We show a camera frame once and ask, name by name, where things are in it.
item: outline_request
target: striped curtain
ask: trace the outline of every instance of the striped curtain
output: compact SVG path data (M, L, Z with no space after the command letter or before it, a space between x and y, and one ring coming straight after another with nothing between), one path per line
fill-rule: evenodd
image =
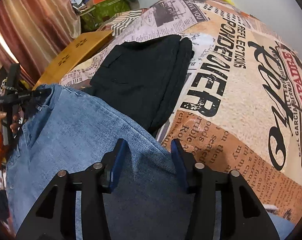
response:
M80 20L69 0L0 1L0 67L19 62L31 85L79 35Z

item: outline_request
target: silver screw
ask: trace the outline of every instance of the silver screw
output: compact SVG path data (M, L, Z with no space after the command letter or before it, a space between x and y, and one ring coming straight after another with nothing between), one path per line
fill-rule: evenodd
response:
M103 164L102 163L94 163L93 164L93 168L95 168L96 170L100 169L103 167Z
M194 166L197 168L197 169L203 169L205 167L205 165L203 163L196 163L194 164Z
M66 175L66 171L65 171L65 170L60 170L60 171L57 173L57 175L58 175L59 177L63 177L63 176Z
M239 177L239 176L240 176L240 173L239 173L237 170L232 170L232 171L231 171L231 175L232 175L233 177Z

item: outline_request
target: hand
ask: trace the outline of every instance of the hand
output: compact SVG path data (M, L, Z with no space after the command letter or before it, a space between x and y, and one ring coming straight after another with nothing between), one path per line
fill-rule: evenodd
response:
M13 133L17 133L18 128L21 126L19 122L17 122L20 119L20 114L19 112L13 116L13 123L10 125L10 128ZM6 117L5 112L0 112L0 133L3 132L3 125L2 125L2 120Z

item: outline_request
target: patterned fabric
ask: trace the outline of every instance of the patterned fabric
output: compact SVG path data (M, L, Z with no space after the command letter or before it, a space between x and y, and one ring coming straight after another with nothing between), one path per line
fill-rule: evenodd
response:
M125 0L104 0L83 12L81 26L85 31L95 31L103 22L109 20L116 13L129 11Z
M103 30L112 30L113 36L120 35L121 32L125 30L135 19L139 18L144 12L146 12L147 8L141 8L136 10L131 10L128 12L117 13L113 18L104 22L99 31Z
M4 91L7 89L7 90L11 90L11 91L17 91L15 88L13 87L8 87L6 86L6 79L3 79L2 81L2 84L1 84L1 87L0 87L0 96L2 96L4 94Z

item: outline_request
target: black clamp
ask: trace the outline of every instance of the black clamp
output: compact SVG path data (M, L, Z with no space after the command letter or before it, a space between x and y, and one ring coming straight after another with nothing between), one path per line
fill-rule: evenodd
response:
M3 125L3 145L10 145L13 141L13 134L10 125L13 116L17 113L19 105L33 97L49 95L51 89L39 89L35 91L27 90L20 82L20 64L11 64L7 74L4 95L0 96L0 109L6 112L6 117L2 120Z
M110 240L103 193L117 187L128 145L118 139L113 151L85 171L59 171L38 197L16 234L17 240L75 240L75 199L81 191L83 239Z
M195 194L185 240L212 240L215 191L221 191L222 198L221 240L279 239L265 208L237 170L211 170L185 152L178 139L171 142L171 156L179 183L188 194Z

